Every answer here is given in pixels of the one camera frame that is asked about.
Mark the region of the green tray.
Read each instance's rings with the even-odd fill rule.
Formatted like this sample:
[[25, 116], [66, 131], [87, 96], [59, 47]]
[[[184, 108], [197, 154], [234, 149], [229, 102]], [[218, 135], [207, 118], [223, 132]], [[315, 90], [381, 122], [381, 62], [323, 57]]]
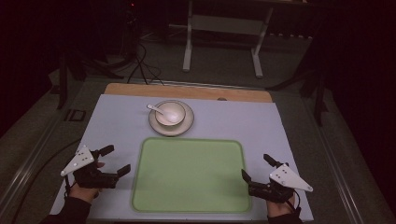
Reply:
[[234, 140], [148, 138], [135, 172], [132, 208], [141, 213], [245, 213], [251, 208]]

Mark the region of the cream round plate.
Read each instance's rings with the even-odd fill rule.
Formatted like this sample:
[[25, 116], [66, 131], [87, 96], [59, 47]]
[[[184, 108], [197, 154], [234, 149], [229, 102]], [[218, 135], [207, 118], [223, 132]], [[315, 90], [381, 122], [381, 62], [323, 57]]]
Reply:
[[[156, 120], [156, 112], [151, 111], [148, 114], [148, 123], [150, 127], [157, 133], [165, 136], [178, 136], [188, 131], [194, 123], [194, 113], [189, 105], [184, 102], [177, 100], [167, 100], [167, 103], [178, 103], [186, 112], [185, 118], [179, 124], [175, 126], [164, 126], [158, 120]], [[166, 103], [165, 101], [159, 102], [157, 106], [161, 106]]]

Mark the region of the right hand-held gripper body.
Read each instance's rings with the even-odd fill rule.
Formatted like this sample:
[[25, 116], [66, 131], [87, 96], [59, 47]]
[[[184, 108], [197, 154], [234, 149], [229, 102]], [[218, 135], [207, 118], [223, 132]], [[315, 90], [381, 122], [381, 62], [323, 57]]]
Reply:
[[286, 203], [297, 189], [312, 192], [313, 188], [287, 164], [282, 164], [269, 174], [267, 184], [255, 182], [247, 177], [248, 194], [273, 203]]

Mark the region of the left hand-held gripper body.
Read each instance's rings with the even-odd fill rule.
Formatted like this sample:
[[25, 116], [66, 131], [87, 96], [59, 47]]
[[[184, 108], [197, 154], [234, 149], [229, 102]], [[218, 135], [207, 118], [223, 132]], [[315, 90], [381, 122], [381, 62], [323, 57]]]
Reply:
[[61, 171], [61, 176], [69, 174], [74, 176], [75, 181], [86, 189], [114, 189], [119, 181], [117, 173], [103, 173], [97, 166], [99, 150], [90, 150], [81, 147], [69, 163]]

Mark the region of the white ceramic bowl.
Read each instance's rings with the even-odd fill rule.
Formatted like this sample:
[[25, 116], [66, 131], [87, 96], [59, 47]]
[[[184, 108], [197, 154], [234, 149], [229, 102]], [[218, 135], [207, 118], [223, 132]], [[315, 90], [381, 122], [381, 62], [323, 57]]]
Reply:
[[175, 126], [179, 124], [186, 116], [184, 107], [177, 102], [164, 102], [157, 107], [164, 112], [155, 113], [155, 119], [164, 126]]

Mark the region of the pale blue table mat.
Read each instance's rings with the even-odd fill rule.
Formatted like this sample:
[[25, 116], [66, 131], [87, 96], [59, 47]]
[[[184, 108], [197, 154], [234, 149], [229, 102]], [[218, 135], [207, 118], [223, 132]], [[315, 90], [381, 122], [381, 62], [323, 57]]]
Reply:
[[132, 208], [134, 178], [143, 142], [151, 137], [234, 140], [241, 144], [244, 170], [257, 182], [266, 183], [273, 172], [263, 155], [287, 162], [297, 168], [290, 145], [273, 103], [245, 103], [215, 100], [187, 100], [194, 113], [191, 128], [178, 137], [158, 135], [149, 125], [147, 105], [157, 104], [157, 97], [100, 96], [91, 120], [82, 137], [82, 145], [99, 149], [113, 145], [105, 156], [105, 169], [115, 172], [130, 164], [131, 172], [122, 177], [114, 189], [108, 189], [92, 205], [90, 217], [105, 221], [169, 220], [169, 221], [262, 221], [266, 218], [265, 203], [251, 199], [245, 213], [141, 213]]

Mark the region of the wooden table board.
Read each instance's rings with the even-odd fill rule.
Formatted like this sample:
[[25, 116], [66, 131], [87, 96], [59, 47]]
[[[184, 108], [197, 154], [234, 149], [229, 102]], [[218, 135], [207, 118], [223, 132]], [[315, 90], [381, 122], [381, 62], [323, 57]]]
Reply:
[[267, 91], [187, 86], [110, 83], [106, 86], [105, 94], [203, 100], [225, 99], [227, 101], [253, 103], [273, 102], [272, 96]]

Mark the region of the white ceramic spoon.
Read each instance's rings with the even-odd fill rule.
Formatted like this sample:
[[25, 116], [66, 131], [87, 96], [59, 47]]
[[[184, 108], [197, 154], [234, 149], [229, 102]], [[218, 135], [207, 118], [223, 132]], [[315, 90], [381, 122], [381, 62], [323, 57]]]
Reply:
[[173, 122], [176, 123], [178, 121], [178, 116], [177, 114], [171, 113], [171, 112], [167, 112], [164, 110], [161, 110], [159, 107], [155, 106], [155, 105], [147, 105], [148, 109], [154, 110], [156, 112], [159, 112], [160, 114], [162, 114], [164, 116], [165, 119], [167, 119], [169, 122]]

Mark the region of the person's left hand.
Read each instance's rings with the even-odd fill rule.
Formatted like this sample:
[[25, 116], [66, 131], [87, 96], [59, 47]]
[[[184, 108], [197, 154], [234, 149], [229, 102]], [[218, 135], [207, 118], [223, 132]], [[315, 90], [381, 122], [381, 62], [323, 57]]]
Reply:
[[92, 203], [92, 201], [97, 198], [101, 192], [101, 189], [86, 189], [80, 187], [78, 183], [75, 183], [71, 187], [68, 196], [80, 199], [86, 203]]

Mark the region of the white metal stand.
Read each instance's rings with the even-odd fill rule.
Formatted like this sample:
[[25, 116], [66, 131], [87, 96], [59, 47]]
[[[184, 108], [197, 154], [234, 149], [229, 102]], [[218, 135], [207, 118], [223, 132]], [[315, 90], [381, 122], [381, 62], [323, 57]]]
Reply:
[[273, 12], [274, 9], [272, 7], [269, 7], [266, 10], [263, 21], [206, 16], [206, 15], [194, 14], [193, 0], [189, 0], [188, 20], [187, 20], [187, 42], [184, 52], [182, 70], [184, 72], [189, 72], [191, 70], [193, 30], [239, 34], [239, 35], [256, 35], [258, 37], [258, 42], [256, 46], [251, 49], [251, 58], [252, 58], [256, 78], [263, 78], [262, 65], [259, 54]]

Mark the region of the person's right hand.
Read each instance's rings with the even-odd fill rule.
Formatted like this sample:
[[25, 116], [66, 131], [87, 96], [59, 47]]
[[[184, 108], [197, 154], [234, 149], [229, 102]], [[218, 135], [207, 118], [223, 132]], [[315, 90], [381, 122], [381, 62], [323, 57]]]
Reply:
[[268, 217], [280, 217], [287, 214], [291, 214], [294, 210], [295, 196], [288, 199], [286, 203], [273, 203], [270, 201], [266, 202], [267, 216]]

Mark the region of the black floor socket box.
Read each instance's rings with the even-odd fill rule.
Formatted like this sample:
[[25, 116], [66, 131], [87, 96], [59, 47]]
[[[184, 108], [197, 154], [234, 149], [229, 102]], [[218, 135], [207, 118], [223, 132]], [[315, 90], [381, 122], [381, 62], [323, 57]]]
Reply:
[[69, 109], [64, 117], [64, 121], [81, 122], [86, 117], [85, 110]]

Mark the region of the black stand leg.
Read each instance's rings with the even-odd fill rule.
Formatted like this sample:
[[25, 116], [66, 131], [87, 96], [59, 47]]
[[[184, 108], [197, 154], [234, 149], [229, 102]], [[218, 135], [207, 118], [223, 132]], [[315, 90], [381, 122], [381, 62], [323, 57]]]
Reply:
[[59, 68], [59, 103], [57, 108], [62, 109], [67, 101], [67, 65], [66, 65], [66, 54], [61, 53]]

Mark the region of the aluminium floor rail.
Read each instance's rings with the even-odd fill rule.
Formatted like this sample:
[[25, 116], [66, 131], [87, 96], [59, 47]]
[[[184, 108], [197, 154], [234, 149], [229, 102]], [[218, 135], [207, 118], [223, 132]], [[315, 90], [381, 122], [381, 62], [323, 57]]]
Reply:
[[0, 139], [0, 219], [21, 193], [60, 120], [21, 120]]
[[324, 147], [326, 160], [329, 166], [329, 169], [332, 173], [332, 178], [334, 180], [335, 186], [337, 187], [337, 191], [343, 203], [343, 206], [346, 210], [348, 219], [350, 224], [364, 224], [361, 213], [356, 205], [353, 195], [351, 194], [350, 187], [345, 179], [344, 173], [342, 172], [337, 159], [335, 158], [332, 147], [330, 145], [330, 141], [326, 137], [325, 132], [322, 127], [319, 127], [315, 116], [314, 111], [311, 108], [310, 103], [307, 100], [303, 100], [304, 108], [308, 113], [310, 120], [315, 124], [317, 133], [320, 138], [320, 142]]

